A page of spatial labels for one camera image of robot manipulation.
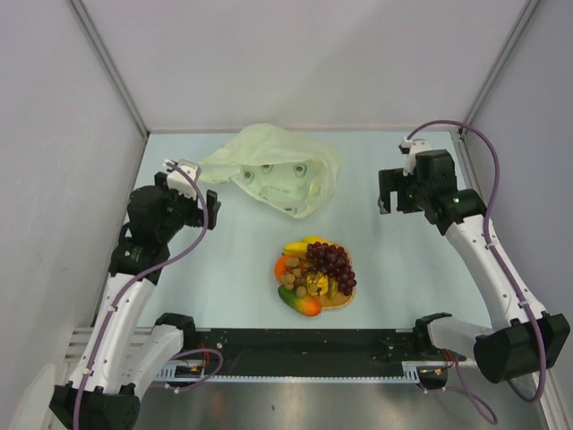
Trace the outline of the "pale green plastic bag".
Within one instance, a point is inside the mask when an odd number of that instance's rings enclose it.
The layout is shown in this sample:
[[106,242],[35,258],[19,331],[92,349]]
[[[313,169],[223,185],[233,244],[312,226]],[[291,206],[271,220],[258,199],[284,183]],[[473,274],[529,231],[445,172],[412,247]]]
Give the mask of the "pale green plastic bag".
[[201,162],[201,180],[234,183],[294,219],[320,209],[334,194],[340,159],[331,145],[271,124],[245,127]]

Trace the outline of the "orange fake persimmon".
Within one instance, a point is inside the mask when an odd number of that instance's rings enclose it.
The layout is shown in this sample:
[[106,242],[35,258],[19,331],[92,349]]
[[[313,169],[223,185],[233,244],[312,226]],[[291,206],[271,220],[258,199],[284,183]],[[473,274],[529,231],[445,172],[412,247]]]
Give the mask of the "orange fake persimmon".
[[274,275],[281,284],[291,283],[291,268],[287,265],[289,260],[289,255],[283,255],[279,257],[275,263]]

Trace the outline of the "green orange fake mango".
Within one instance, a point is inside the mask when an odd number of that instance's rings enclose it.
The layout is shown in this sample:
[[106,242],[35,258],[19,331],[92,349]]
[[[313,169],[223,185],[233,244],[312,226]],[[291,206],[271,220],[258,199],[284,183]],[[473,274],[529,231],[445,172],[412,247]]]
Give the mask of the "green orange fake mango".
[[322,311],[321,303],[316,297],[299,297],[294,290],[288,290],[283,285],[278,287],[278,296],[287,306],[304,316],[314,317]]

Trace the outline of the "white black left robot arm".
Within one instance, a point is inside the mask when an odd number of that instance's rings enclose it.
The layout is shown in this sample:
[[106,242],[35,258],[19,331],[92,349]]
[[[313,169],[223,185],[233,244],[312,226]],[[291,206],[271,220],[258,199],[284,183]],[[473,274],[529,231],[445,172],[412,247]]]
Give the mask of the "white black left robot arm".
[[169,160],[153,185],[132,191],[90,338],[49,404],[65,428],[133,428],[144,394],[171,360],[199,358],[198,383],[221,369],[220,350],[202,346],[193,318],[182,314],[162,314],[142,345],[131,347],[161,272],[200,243],[171,255],[169,242],[185,226],[205,234],[216,225],[220,203],[216,193],[201,193],[200,174],[191,162]]

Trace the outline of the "brown fake longan branch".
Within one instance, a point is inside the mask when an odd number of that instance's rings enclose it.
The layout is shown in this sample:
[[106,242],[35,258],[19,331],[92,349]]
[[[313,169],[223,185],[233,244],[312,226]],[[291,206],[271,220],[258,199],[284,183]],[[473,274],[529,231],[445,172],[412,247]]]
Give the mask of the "brown fake longan branch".
[[323,274],[307,261],[290,256],[287,265],[291,268],[291,283],[279,283],[288,290],[294,290],[299,297],[319,297],[327,292],[328,282],[324,279]]

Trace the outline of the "dark red fake grapes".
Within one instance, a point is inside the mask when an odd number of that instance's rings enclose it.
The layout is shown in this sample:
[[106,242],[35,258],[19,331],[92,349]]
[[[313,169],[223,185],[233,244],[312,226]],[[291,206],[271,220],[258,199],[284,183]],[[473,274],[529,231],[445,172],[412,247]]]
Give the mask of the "dark red fake grapes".
[[335,296],[338,292],[350,297],[357,285],[355,271],[346,249],[341,245],[314,242],[306,247],[308,273],[316,280],[326,280],[328,287],[321,291]]

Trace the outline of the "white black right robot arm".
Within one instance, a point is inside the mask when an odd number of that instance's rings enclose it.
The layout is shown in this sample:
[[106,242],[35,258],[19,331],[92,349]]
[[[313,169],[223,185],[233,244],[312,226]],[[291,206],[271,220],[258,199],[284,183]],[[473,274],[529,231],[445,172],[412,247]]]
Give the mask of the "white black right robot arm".
[[381,213],[391,211],[392,193],[398,197],[398,211],[423,212],[463,260],[491,322],[483,327],[447,313],[422,317],[415,323],[415,353],[434,359],[448,349],[472,358],[491,383],[552,368],[570,334],[566,317],[549,314],[526,287],[494,240],[482,198],[473,189],[458,189],[450,153],[416,146],[402,153],[403,168],[379,173]]

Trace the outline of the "yellow fake banana bunch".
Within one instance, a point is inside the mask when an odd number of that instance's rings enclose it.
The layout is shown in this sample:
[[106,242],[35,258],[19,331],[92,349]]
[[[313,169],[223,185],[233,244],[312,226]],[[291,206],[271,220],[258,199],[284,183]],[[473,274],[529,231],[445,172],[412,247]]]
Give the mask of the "yellow fake banana bunch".
[[[310,236],[310,237],[307,237],[304,241],[294,242],[294,243],[285,245],[283,247],[283,250],[282,250],[282,256],[283,255],[294,256],[294,257],[297,257],[301,260],[306,261],[306,259],[305,259],[306,247],[308,244],[311,244],[314,242],[326,242],[326,243],[330,243],[330,244],[340,245],[340,244],[337,244],[334,242],[323,240],[323,239],[318,238],[318,237]],[[324,298],[324,299],[328,299],[328,300],[332,301],[340,295],[343,295],[343,294],[338,292],[335,296],[331,296],[328,292],[326,292],[317,298]]]

